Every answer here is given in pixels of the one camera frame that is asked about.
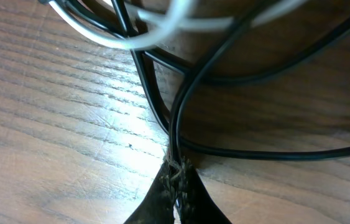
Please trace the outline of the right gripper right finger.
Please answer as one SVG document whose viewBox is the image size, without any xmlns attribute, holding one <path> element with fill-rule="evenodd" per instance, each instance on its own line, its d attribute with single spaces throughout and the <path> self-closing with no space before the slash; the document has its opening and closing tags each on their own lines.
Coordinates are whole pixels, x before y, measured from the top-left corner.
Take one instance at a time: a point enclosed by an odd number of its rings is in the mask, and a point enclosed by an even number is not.
<svg viewBox="0 0 350 224">
<path fill-rule="evenodd" d="M 190 160 L 182 160 L 175 205 L 181 224 L 231 224 L 210 197 Z"/>
</svg>

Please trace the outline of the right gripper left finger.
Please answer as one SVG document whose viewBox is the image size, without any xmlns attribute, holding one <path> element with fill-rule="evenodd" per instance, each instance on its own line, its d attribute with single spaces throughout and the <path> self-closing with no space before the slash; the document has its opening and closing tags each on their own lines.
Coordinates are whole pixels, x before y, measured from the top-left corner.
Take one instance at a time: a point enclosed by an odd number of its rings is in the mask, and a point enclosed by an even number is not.
<svg viewBox="0 0 350 224">
<path fill-rule="evenodd" d="M 124 224 L 174 224 L 176 192 L 170 173 L 170 165 L 165 161 L 143 201 Z"/>
</svg>

